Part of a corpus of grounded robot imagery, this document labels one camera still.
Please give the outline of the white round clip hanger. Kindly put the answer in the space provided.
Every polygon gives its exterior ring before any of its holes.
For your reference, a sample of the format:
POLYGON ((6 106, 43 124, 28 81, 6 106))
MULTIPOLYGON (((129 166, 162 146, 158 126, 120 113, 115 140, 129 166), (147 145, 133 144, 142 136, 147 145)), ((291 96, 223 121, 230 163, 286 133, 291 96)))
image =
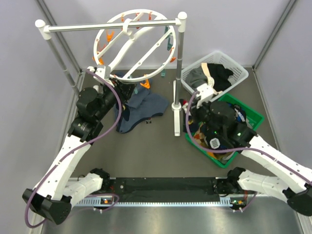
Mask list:
POLYGON ((123 76, 118 77, 116 75, 110 75, 111 79, 117 79, 122 82, 135 83, 150 79, 155 75, 159 74, 165 67, 175 60, 174 52, 178 50, 178 55, 182 55, 182 45, 176 44, 176 33, 174 26, 178 27, 179 38, 183 39, 183 33, 185 32, 187 14, 180 12, 175 20, 168 20, 164 15, 159 12, 148 10, 148 9, 135 9, 120 13, 111 18, 106 24, 100 27, 95 42, 94 42, 94 60, 97 65, 103 65, 101 57, 108 52, 108 50, 117 42, 121 36, 127 36, 128 40, 122 46, 114 60, 108 65, 111 70, 114 70, 124 58, 127 51, 134 45, 138 39, 145 33, 152 30, 157 26, 165 26, 168 29, 164 35, 146 52, 146 54, 134 64, 134 66, 123 76), (114 34, 106 34, 108 44, 101 50, 98 50, 98 44, 100 37, 108 29, 121 27, 121 32, 114 36, 114 34), (162 65, 153 71, 152 73, 146 74, 142 77, 132 78, 132 73, 138 69, 144 61, 164 42, 166 39, 173 39, 173 43, 169 44, 170 54, 162 65))

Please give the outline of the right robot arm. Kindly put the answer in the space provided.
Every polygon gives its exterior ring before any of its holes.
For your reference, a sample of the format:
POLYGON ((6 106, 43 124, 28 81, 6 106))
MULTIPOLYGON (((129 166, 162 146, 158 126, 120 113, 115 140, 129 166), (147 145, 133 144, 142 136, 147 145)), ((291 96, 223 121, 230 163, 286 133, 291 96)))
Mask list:
POLYGON ((223 101, 198 105, 192 99, 185 111, 185 121, 198 122, 207 140, 199 143, 189 124, 186 132, 198 148, 213 154, 238 152, 270 171, 260 175, 244 168, 229 171, 225 180, 226 193, 241 190, 266 194, 285 202, 297 213, 312 215, 312 170, 272 147, 246 123, 238 121, 234 108, 223 101))

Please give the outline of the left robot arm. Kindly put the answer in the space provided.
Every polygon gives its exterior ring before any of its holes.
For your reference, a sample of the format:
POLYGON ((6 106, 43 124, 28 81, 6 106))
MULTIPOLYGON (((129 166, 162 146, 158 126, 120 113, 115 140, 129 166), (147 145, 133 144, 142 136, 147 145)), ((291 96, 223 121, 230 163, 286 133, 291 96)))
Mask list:
POLYGON ((121 117, 123 106, 135 88, 134 84, 114 81, 112 84, 104 83, 101 93, 93 87, 80 91, 76 103, 78 115, 71 123, 61 150, 45 176, 33 189, 26 189, 22 195, 26 202, 24 220, 27 227, 38 226, 29 222, 30 211, 58 225, 65 221, 81 200, 97 191, 102 194, 109 191, 109 175, 102 169, 93 169, 70 186, 67 182, 93 143, 109 133, 109 130, 101 133, 103 117, 115 105, 118 106, 117 116, 121 117))

